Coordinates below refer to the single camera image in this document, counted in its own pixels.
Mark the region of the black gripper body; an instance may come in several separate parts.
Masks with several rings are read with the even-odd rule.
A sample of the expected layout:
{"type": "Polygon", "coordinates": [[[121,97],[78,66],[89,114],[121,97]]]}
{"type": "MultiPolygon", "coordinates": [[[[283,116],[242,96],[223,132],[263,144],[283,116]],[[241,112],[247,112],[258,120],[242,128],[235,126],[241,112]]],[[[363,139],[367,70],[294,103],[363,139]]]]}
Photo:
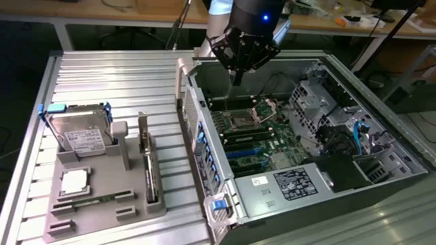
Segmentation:
{"type": "Polygon", "coordinates": [[[229,44],[235,58],[239,46],[267,44],[281,16],[285,1],[234,1],[229,17],[229,44]]]}

